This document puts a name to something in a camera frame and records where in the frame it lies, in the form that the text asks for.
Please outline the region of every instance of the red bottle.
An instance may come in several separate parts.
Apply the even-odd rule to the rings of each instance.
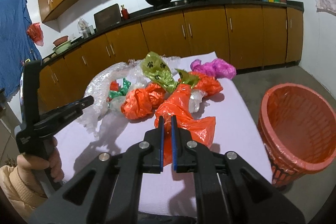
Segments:
[[[125,5],[122,5],[121,9],[121,14],[123,15],[124,20],[129,19],[129,13],[127,9],[125,9]]]

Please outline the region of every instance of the sleeve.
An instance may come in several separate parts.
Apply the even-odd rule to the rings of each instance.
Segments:
[[[10,203],[27,220],[33,210],[46,201],[46,198],[30,190],[21,180],[17,167],[0,168],[0,187]]]

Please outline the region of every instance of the orange wastebasket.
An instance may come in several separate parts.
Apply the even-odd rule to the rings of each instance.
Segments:
[[[322,171],[336,156],[335,112],[305,86],[287,83],[269,89],[261,102],[258,130],[276,187]]]

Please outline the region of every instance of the blue towel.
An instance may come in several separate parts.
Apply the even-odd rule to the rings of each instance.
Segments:
[[[27,0],[0,0],[0,90],[6,98],[20,85],[22,62],[42,59],[27,35],[31,23]]]

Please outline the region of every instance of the lavender tablecloth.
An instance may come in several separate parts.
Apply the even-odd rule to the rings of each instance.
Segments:
[[[216,58],[214,52],[181,59],[179,68],[190,71],[195,59],[202,63]],[[219,79],[224,90],[204,100],[195,116],[216,116],[216,129],[212,151],[237,152],[253,168],[272,181],[272,170],[263,142],[255,123],[231,80]],[[110,124],[106,119],[101,126],[108,127],[108,133],[96,140],[80,123],[72,122],[61,130],[56,138],[63,163],[65,180],[70,180],[86,164],[101,152],[119,154],[134,143],[143,140],[144,133],[154,127],[155,116],[141,122],[118,122]],[[139,202],[139,211],[159,215],[196,216],[196,201],[192,174],[177,174],[167,165],[161,174],[144,174]]]

